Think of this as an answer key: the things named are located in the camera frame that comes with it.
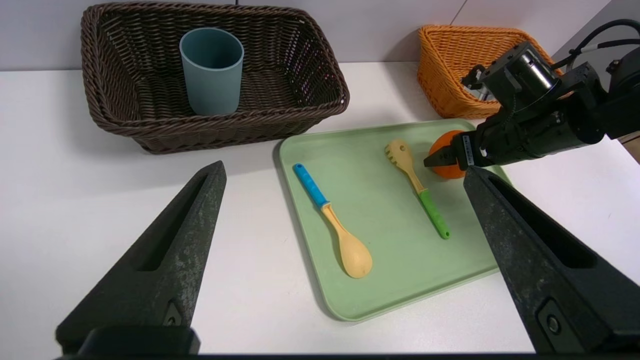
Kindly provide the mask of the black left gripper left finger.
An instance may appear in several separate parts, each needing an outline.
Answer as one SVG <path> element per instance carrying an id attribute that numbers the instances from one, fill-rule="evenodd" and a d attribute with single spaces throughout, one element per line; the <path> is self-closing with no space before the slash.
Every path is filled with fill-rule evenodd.
<path id="1" fill-rule="evenodd" d="M 197 171 L 57 326 L 64 357 L 190 357 L 202 279 L 226 189 L 222 161 Z"/>

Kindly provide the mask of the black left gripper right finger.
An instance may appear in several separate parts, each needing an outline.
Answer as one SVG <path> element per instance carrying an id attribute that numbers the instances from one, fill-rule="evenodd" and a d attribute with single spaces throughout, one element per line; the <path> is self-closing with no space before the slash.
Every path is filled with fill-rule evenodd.
<path id="1" fill-rule="evenodd" d="M 639 353 L 633 280 L 493 172 L 463 186 L 537 353 Z"/>

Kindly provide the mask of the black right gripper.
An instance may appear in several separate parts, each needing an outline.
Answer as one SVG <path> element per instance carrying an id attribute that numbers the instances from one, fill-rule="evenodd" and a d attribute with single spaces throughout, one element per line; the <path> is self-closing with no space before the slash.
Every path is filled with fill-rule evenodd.
<path id="1" fill-rule="evenodd" d="M 462 147 L 434 145 L 423 166 L 505 166 L 593 145 L 605 135 L 593 114 L 604 104 L 604 92 L 547 93 L 524 101 L 519 92 L 507 92 L 496 100 L 498 112 L 462 133 Z"/>

